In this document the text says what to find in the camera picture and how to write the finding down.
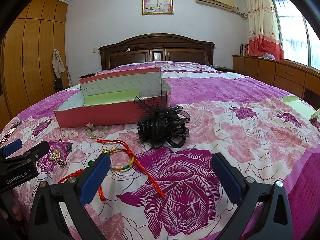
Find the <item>person's left hand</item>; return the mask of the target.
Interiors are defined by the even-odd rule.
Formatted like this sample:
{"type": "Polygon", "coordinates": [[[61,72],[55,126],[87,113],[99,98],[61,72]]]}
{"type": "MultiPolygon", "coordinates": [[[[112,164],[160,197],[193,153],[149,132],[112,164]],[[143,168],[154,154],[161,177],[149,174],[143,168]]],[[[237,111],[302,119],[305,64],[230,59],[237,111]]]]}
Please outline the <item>person's left hand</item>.
{"type": "Polygon", "coordinates": [[[5,207],[8,210],[8,212],[6,212],[1,209],[1,214],[5,220],[8,218],[15,218],[15,220],[21,221],[23,219],[20,212],[20,205],[16,201],[16,198],[18,197],[19,193],[15,188],[1,195],[1,200],[4,201],[5,207]]]}

